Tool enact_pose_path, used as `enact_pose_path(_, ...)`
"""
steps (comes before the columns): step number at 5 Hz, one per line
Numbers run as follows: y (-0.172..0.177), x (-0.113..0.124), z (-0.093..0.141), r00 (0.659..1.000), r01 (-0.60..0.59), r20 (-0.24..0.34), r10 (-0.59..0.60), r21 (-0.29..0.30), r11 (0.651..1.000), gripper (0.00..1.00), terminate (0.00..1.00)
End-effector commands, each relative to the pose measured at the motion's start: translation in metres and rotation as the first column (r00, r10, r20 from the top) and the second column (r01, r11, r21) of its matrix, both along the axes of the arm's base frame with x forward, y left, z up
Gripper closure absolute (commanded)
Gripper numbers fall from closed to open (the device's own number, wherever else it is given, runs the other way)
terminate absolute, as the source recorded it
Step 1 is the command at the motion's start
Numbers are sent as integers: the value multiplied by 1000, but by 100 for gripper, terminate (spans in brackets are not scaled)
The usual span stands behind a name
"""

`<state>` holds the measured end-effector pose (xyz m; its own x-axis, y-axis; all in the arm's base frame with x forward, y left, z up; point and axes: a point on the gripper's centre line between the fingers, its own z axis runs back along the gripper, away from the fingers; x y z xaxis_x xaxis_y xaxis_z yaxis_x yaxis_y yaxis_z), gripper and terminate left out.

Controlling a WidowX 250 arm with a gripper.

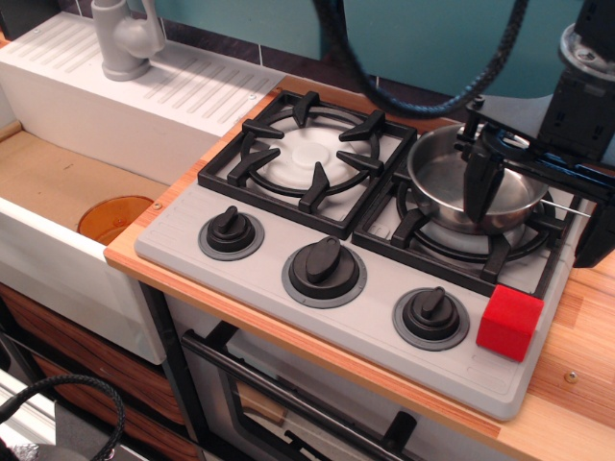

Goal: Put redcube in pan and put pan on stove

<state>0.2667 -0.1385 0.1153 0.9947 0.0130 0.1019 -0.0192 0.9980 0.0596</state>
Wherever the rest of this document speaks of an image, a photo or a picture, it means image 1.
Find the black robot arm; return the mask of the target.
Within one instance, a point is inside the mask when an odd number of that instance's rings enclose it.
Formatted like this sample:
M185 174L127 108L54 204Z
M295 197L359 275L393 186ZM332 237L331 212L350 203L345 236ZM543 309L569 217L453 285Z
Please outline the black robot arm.
M594 203L575 250L593 268L614 250L614 4L586 1L562 33L564 63L553 94L487 96L469 105L458 149L468 166L464 211L486 214L505 170Z

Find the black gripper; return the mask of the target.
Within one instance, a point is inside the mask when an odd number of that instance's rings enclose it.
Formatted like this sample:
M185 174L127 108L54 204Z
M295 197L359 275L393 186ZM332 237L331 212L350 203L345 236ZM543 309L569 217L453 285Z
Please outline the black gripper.
M480 222L507 168L595 203L575 250L575 268L614 251L614 69L569 65L553 94L478 96L469 104L464 211Z

